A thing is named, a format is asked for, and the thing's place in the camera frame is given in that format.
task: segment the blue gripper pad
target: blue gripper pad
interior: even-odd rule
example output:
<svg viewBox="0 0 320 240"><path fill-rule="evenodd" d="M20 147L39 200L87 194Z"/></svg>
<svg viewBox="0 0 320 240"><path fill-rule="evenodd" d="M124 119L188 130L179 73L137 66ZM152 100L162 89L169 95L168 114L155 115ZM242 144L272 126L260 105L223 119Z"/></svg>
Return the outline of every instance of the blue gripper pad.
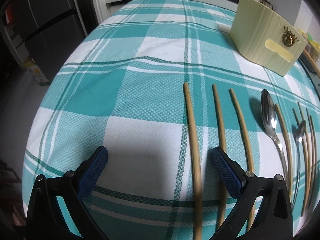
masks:
<svg viewBox="0 0 320 240"><path fill-rule="evenodd" d="M236 162L230 160L228 155L220 147L215 147L212 150L211 161L217 169L219 177L223 181L230 196L239 199L242 195L242 187L245 181L239 178L239 172L241 171L238 170L238 167L234 167Z"/></svg>
<svg viewBox="0 0 320 240"><path fill-rule="evenodd" d="M99 146L88 161L91 161L87 169L78 181L77 195L80 201L88 197L97 183L104 167L108 162L108 150Z"/></svg>

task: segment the metal spoon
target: metal spoon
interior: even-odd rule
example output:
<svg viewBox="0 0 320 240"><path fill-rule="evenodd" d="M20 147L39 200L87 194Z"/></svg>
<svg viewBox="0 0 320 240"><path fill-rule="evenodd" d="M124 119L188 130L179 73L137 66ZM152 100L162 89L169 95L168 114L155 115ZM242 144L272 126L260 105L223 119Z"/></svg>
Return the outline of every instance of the metal spoon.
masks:
<svg viewBox="0 0 320 240"><path fill-rule="evenodd" d="M288 169L287 163L285 162L284 153L282 149L282 144L276 134L277 120L276 120L276 110L273 100L267 90L263 89L261 91L261 112L262 112L262 122L266 134L274 141L278 153L280 155L280 160L282 163L284 180L288 187Z"/></svg>
<svg viewBox="0 0 320 240"><path fill-rule="evenodd" d="M294 208L294 205L297 200L297 195L298 195L298 189L299 189L299 181L300 181L300 150L299 150L299 145L303 139L303 135L306 132L306 120L302 120L302 122L299 124L298 129L295 133L294 140L297 146L297 181L296 181L296 189L294 190L293 194L293 200L291 203L292 210Z"/></svg>

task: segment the floor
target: floor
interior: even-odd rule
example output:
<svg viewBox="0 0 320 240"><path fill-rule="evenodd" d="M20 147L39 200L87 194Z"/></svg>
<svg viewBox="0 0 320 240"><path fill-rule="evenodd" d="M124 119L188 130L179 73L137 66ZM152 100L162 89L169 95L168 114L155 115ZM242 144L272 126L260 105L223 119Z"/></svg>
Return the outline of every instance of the floor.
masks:
<svg viewBox="0 0 320 240"><path fill-rule="evenodd" d="M29 131L49 87L41 87L28 71L21 72L2 96L0 108L0 159L22 178ZM16 185L21 192L21 184Z"/></svg>

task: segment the table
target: table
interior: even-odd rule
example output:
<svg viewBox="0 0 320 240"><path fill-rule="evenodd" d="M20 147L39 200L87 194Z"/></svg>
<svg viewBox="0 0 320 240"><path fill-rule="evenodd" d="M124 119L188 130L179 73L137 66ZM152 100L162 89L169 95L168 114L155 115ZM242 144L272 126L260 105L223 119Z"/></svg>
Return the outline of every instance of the table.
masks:
<svg viewBox="0 0 320 240"><path fill-rule="evenodd" d="M282 109L296 174L292 108L298 110L299 101L304 111L309 109L319 141L316 91L299 62L281 77L244 59L228 35L234 15L190 0L133 0L99 25L61 68L34 119L23 167L25 211L38 174L56 177L75 170L104 145L108 164L84 202L108 237L191 239L193 197L184 82L189 83L199 138L203 239L215 231L219 205L218 176L209 160L210 149L219 144L213 83L220 95L229 157L247 170L228 92L233 88L249 131L255 174L283 174L276 148L261 123L260 93L267 89ZM279 125L276 131L284 145ZM308 216L300 218L305 188L302 148L300 152L295 229ZM314 202L318 200L317 192ZM63 200L58 201L76 233ZM228 196L226 215L235 202Z"/></svg>

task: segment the pale yellow container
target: pale yellow container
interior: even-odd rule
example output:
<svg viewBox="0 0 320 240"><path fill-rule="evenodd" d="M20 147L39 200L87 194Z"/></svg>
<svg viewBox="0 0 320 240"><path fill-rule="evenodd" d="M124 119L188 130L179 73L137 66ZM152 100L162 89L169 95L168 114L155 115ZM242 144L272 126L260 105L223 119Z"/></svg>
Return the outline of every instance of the pale yellow container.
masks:
<svg viewBox="0 0 320 240"><path fill-rule="evenodd" d="M297 40L282 42L288 28ZM307 41L285 19L256 0L240 0L230 36L246 59L284 76L297 61Z"/></svg>

